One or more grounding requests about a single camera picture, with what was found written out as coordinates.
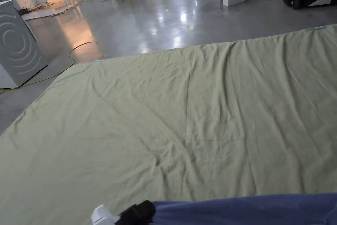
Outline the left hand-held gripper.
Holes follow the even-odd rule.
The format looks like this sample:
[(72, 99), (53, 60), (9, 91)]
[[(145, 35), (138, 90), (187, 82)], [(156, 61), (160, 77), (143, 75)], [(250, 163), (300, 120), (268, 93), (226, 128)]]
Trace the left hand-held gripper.
[(118, 216), (113, 216), (102, 204), (91, 215), (92, 225), (149, 225), (156, 213), (154, 204), (145, 200), (125, 209)]

